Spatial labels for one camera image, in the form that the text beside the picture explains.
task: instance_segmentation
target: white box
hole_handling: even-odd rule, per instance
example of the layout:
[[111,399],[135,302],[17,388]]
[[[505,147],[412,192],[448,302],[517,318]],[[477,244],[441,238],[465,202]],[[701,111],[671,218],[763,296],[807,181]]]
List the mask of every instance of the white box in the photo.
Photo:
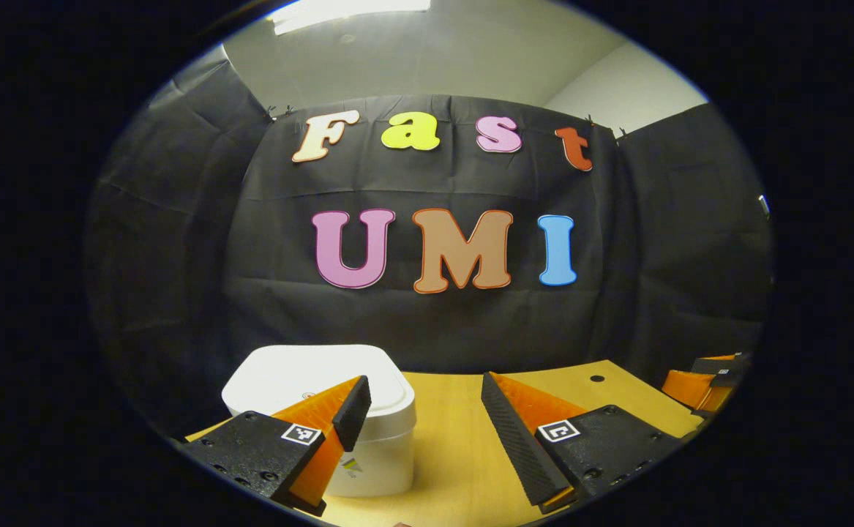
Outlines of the white box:
[[367,375],[371,406],[352,452],[326,487],[331,496],[405,493],[413,484],[413,388],[380,348],[362,344],[267,346],[252,351],[222,390],[232,416],[276,413]]

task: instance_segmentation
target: ceiling light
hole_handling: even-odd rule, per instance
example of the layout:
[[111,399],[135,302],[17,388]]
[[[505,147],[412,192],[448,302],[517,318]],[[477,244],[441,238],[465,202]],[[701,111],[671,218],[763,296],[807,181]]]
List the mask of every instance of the ceiling light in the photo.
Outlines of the ceiling light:
[[314,23],[390,11],[426,11],[430,0],[297,0],[270,13],[274,33],[284,34]]

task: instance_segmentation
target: container lid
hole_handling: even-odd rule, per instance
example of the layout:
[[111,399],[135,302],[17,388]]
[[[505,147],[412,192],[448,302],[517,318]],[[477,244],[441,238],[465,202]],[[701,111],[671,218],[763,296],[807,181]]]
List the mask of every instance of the container lid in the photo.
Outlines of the container lid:
[[232,416],[242,411],[270,416],[359,375],[367,375],[371,391],[359,441],[389,438],[413,428],[413,388],[384,350],[364,344],[258,348],[228,380],[222,400]]

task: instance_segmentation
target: wooden table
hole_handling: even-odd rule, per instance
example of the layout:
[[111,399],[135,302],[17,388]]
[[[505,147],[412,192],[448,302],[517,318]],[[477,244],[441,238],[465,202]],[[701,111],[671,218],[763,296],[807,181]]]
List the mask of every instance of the wooden table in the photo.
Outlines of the wooden table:
[[[593,375],[604,381],[592,381]],[[322,520],[344,527],[516,527],[539,520],[484,410],[482,376],[404,376],[417,411],[412,490],[379,498],[326,495]],[[507,376],[587,410],[615,404],[675,437],[702,421],[607,360]]]

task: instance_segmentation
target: white wall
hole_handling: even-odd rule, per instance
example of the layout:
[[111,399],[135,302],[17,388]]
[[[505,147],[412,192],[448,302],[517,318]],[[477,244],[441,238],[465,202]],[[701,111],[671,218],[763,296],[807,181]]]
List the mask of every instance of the white wall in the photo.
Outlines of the white wall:
[[688,80],[633,43],[583,71],[546,108],[611,127],[617,137],[707,102]]

